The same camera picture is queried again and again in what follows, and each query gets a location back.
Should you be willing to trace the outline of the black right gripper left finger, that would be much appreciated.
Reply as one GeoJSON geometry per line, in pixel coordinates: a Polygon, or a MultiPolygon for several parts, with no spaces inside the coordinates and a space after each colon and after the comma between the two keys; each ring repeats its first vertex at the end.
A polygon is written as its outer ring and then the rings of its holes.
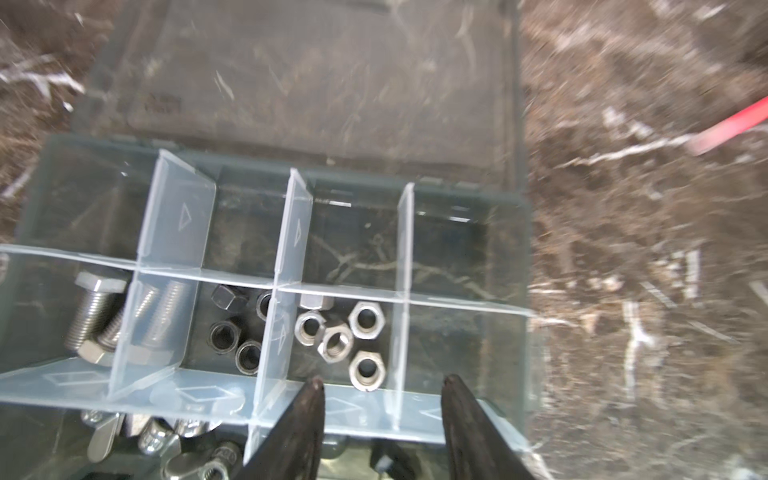
{"type": "Polygon", "coordinates": [[[306,380],[235,479],[316,479],[325,428],[325,389],[306,380]]]}

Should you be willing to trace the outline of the dark hex nut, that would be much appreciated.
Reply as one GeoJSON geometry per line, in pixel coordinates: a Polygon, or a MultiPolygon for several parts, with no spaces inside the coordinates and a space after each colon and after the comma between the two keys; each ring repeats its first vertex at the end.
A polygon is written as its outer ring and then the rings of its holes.
{"type": "Polygon", "coordinates": [[[236,350],[235,365],[237,370],[247,376],[258,374],[262,344],[256,340],[244,341],[236,350]]]}

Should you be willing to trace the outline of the clear plastic organizer box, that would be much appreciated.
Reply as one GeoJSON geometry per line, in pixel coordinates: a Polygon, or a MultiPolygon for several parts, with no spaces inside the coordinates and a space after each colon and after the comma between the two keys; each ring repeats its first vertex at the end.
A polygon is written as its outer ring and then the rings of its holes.
{"type": "Polygon", "coordinates": [[[51,136],[15,240],[1,248],[1,399],[47,413],[197,419],[252,455],[304,381],[353,458],[389,440],[426,470],[459,375],[506,443],[527,447],[531,371],[519,10],[513,1],[128,1],[72,129],[51,136]],[[83,269],[128,272],[111,367],[64,346],[83,269]],[[141,290],[195,293],[165,367],[129,362],[141,290]],[[233,314],[210,299],[245,290],[233,314]],[[272,293],[267,321],[257,297],[272,293]],[[359,301],[386,325],[342,362],[294,336],[302,293],[359,301]],[[258,374],[208,345],[230,320],[258,374]],[[350,382],[360,350],[386,379],[350,382]]]}

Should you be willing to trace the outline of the silver wing nut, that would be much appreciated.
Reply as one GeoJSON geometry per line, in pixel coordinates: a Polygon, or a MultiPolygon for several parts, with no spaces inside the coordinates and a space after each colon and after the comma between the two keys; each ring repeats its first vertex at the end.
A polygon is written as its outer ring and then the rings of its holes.
{"type": "Polygon", "coordinates": [[[118,412],[82,410],[80,418],[86,426],[93,429],[87,448],[87,458],[91,463],[100,463],[111,454],[115,438],[122,429],[125,415],[118,412]]]}
{"type": "Polygon", "coordinates": [[[197,419],[149,417],[137,436],[138,451],[157,458],[177,456],[186,440],[208,433],[211,427],[210,422],[197,419]]]}
{"type": "Polygon", "coordinates": [[[163,479],[233,479],[242,468],[242,450],[231,441],[213,449],[181,453],[168,460],[161,470],[163,479]]]}

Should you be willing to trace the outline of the silver hex nut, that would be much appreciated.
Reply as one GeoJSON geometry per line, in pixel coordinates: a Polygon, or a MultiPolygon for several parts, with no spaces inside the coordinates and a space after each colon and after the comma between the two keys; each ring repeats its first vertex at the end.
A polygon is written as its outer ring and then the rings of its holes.
{"type": "Polygon", "coordinates": [[[320,311],[311,310],[301,313],[294,325],[295,339],[303,346],[315,346],[323,335],[326,319],[320,311]]]}
{"type": "Polygon", "coordinates": [[[375,340],[386,325],[386,317],[377,302],[359,301],[348,316],[353,335],[361,340],[375,340]]]}
{"type": "Polygon", "coordinates": [[[360,350],[349,365],[350,382],[362,392],[378,390],[386,379],[383,357],[377,352],[360,350]]]}
{"type": "Polygon", "coordinates": [[[324,326],[319,332],[317,352],[327,364],[345,360],[354,347],[354,334],[346,323],[324,326]]]}
{"type": "Polygon", "coordinates": [[[313,293],[302,293],[299,298],[299,307],[307,311],[327,311],[333,308],[334,298],[313,293]]]}

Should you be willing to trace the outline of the black hex nut large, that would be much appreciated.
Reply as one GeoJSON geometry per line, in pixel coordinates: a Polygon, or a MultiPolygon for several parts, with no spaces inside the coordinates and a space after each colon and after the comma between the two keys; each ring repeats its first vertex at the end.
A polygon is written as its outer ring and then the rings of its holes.
{"type": "Polygon", "coordinates": [[[272,293],[270,291],[264,291],[256,299],[255,312],[258,318],[264,322],[267,321],[269,315],[271,299],[272,293]]]}

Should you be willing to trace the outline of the black hex nut small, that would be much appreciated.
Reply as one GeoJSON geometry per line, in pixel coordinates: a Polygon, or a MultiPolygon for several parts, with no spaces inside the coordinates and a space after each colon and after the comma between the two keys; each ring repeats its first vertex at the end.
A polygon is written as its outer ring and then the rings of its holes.
{"type": "Polygon", "coordinates": [[[210,299],[219,309],[236,314],[246,307],[249,297],[240,287],[219,284],[214,288],[210,299]]]}

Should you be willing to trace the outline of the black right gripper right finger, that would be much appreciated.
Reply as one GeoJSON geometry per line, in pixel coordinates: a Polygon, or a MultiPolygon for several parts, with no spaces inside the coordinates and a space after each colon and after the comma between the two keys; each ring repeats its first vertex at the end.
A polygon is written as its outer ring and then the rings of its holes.
{"type": "Polygon", "coordinates": [[[534,479],[457,374],[443,380],[441,410],[451,479],[534,479]]]}

